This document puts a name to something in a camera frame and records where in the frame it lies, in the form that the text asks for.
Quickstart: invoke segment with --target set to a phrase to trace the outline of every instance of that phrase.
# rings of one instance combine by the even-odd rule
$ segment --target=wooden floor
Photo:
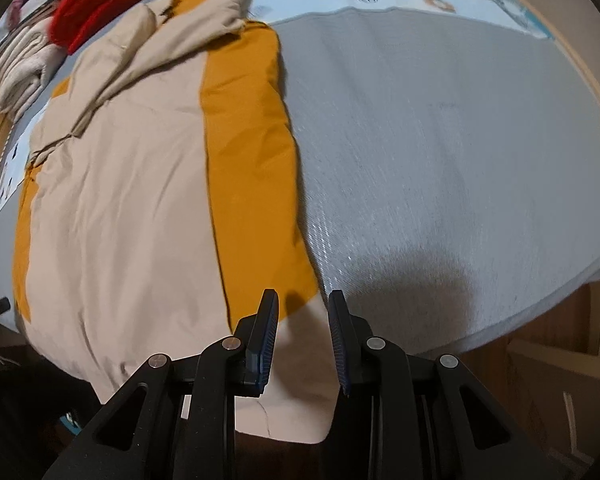
[[[522,339],[576,352],[589,345],[591,288],[584,285],[549,312],[460,359],[512,415],[529,437],[544,449],[546,432],[529,391],[507,356],[507,345]]]

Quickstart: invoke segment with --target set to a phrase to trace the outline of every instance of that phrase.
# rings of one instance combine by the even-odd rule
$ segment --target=orange stripe
[[[208,192],[229,322],[254,314],[264,288],[280,319],[318,292],[298,228],[296,146],[278,89],[278,38],[247,22],[208,47],[200,102]]]
[[[20,206],[18,208],[18,222],[16,224],[15,242],[13,251],[13,268],[11,277],[13,280],[13,297],[16,308],[20,315],[31,322],[31,310],[27,301],[26,279],[29,270],[29,250],[31,248],[31,202],[38,192],[36,175],[42,170],[42,166],[27,168],[20,194]]]
[[[62,79],[62,81],[59,82],[54,88],[54,90],[51,92],[51,97],[49,98],[49,100],[53,99],[54,97],[58,97],[59,95],[66,94],[69,89],[70,80],[71,76],[67,76],[64,79]]]

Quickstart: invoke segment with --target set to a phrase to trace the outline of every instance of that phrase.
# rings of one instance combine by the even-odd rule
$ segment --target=metal screw
[[[440,364],[445,368],[455,368],[458,366],[458,358],[451,354],[444,354],[440,356]]]
[[[165,354],[156,354],[149,357],[149,366],[151,368],[160,368],[167,364],[167,356]]]
[[[370,337],[366,340],[366,345],[372,350],[382,350],[386,343],[384,339],[380,339],[379,337]]]
[[[235,350],[240,348],[242,341],[240,341],[237,337],[228,337],[224,341],[222,341],[222,348],[225,350]]]

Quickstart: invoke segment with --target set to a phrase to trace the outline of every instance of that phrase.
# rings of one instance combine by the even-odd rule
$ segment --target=blanket
[[[331,337],[278,40],[246,2],[139,4],[80,54],[30,137],[14,298],[30,343],[106,402],[150,355],[200,353],[274,288],[269,384],[236,399],[236,429],[315,443],[338,394]]]

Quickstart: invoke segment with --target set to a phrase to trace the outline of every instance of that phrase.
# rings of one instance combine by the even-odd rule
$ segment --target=mattress
[[[394,4],[270,25],[312,263],[376,335],[411,354],[465,351],[600,275],[600,104],[549,33]],[[0,210],[12,304],[19,194]],[[16,328],[13,312],[0,322]]]

